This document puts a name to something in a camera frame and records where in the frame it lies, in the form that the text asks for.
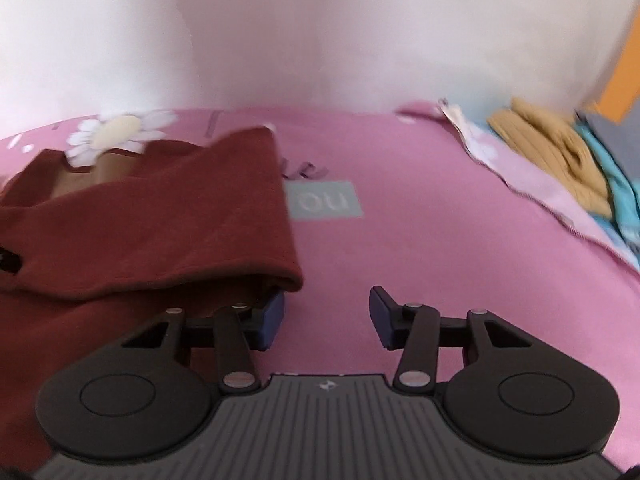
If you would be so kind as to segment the light blue folded garment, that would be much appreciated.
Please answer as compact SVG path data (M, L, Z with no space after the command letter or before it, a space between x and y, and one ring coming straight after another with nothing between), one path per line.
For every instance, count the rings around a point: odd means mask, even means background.
M608 184L613 206L613 220L620 237L629 249L639 255L639 180L629 180L614 156L585 122L575 130L586 142Z

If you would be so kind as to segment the light pink floral blanket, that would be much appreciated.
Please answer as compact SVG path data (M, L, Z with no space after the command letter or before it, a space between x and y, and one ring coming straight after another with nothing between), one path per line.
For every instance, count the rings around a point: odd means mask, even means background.
M503 180L512 192L535 202L553 214L577 237L601 246L639 272L638 258L620 236L610 237L607 230L580 206L570 192L554 177L516 154L503 141L486 129L469 122L460 107L440 100L437 104L442 117L452 125L463 148L474 162L486 167Z

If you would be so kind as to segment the mustard yellow folded garment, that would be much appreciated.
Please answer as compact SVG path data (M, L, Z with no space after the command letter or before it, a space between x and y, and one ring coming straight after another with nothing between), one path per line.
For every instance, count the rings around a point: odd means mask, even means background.
M487 123L512 151L558 180L582 208L613 218L608 182L570 118L514 98Z

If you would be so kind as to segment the orange wall trim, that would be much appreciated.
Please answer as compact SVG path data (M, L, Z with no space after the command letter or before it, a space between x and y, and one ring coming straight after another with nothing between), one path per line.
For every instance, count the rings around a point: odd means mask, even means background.
M639 77L640 24L636 14L613 73L593 109L612 122L621 122L639 97Z

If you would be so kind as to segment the pink floral bed sheet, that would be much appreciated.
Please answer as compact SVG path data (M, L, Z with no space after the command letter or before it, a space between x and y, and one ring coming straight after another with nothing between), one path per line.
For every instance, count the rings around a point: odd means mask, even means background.
M1 145L6 183L42 151L90 171L159 140L197 146L265 127L276 139L303 285L288 292L259 371L389 373L371 287L448 316L489 310L608 378L620 419L608 457L639 459L639 275L572 234L466 154L446 122L411 112L158 110L75 118Z

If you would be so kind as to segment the grey folded garment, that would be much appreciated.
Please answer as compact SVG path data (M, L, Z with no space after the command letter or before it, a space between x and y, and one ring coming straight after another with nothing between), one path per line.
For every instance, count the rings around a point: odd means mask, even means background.
M629 180L638 181L640 176L639 100L634 102L621 122L612 122L593 112L582 112L579 117L589 125L625 176Z

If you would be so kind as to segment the dark red knit sweater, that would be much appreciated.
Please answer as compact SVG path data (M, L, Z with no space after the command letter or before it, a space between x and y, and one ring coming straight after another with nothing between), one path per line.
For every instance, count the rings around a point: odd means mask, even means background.
M75 171L45 150L1 193L1 463L50 456L34 404L48 378L169 308L204 316L303 285L273 133L159 140Z

